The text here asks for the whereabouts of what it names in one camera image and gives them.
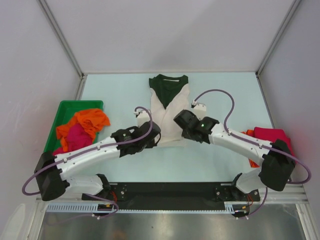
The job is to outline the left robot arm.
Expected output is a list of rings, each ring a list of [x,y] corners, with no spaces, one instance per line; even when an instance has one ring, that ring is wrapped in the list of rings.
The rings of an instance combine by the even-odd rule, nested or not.
[[[134,155],[157,145],[160,127],[145,122],[140,127],[119,129],[111,136],[87,147],[53,155],[44,152],[34,170],[43,201],[52,201],[65,194],[81,194],[82,200],[105,200],[110,196],[111,185],[102,173],[80,176],[79,172],[105,160]]]

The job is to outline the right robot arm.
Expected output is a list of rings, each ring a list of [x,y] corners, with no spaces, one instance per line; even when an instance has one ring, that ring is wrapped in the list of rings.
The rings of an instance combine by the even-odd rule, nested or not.
[[[194,113],[185,109],[173,120],[182,129],[183,138],[224,147],[258,165],[258,168],[239,173],[233,179],[230,194],[237,201],[242,201],[249,193],[260,188],[283,191],[296,166],[289,157],[287,144],[280,139],[270,142],[239,132],[233,133],[218,120],[207,116],[199,120]]]

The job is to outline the white and green t-shirt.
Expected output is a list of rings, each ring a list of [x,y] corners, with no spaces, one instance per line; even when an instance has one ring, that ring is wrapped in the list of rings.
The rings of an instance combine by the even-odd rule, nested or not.
[[[159,147],[185,147],[182,129],[174,118],[189,108],[189,78],[186,75],[170,77],[159,74],[149,79],[150,111],[153,122],[161,129]]]

